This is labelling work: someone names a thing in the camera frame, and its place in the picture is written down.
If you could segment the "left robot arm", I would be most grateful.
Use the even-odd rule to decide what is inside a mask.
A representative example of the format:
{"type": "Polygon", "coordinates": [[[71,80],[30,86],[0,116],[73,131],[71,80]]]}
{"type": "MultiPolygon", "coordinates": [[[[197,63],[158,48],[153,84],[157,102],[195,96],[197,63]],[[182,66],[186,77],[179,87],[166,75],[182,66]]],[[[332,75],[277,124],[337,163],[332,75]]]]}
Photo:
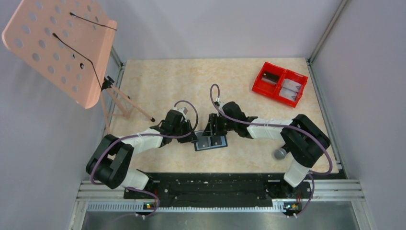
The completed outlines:
{"type": "Polygon", "coordinates": [[[173,139],[179,143],[196,142],[186,113],[185,107],[173,108],[157,126],[143,132],[125,138],[104,136],[86,165],[86,173],[110,189],[132,187],[140,197],[150,197],[154,186],[145,173],[130,169],[131,159],[144,151],[164,147],[173,139]]]}

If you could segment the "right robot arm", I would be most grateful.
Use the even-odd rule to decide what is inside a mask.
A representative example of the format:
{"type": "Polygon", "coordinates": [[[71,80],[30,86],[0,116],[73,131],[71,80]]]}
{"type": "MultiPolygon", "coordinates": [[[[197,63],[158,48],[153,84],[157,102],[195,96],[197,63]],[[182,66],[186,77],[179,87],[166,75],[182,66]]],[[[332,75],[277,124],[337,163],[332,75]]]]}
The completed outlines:
{"type": "Polygon", "coordinates": [[[286,197],[300,192],[299,184],[331,144],[327,135],[304,114],[291,120],[266,120],[246,116],[235,102],[215,103],[215,107],[218,112],[209,115],[203,136],[219,137],[234,131],[242,138],[284,141],[281,150],[293,157],[281,184],[286,197]]]}

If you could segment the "blue leather card holder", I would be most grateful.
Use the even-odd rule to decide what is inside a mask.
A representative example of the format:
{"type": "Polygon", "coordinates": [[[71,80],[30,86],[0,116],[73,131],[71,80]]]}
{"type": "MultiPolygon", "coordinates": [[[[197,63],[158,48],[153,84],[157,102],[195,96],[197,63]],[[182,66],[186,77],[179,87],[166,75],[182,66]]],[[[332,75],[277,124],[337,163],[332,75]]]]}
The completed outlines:
{"type": "Polygon", "coordinates": [[[195,151],[212,150],[228,146],[226,136],[203,136],[203,130],[195,132],[197,141],[194,143],[195,151]]]}

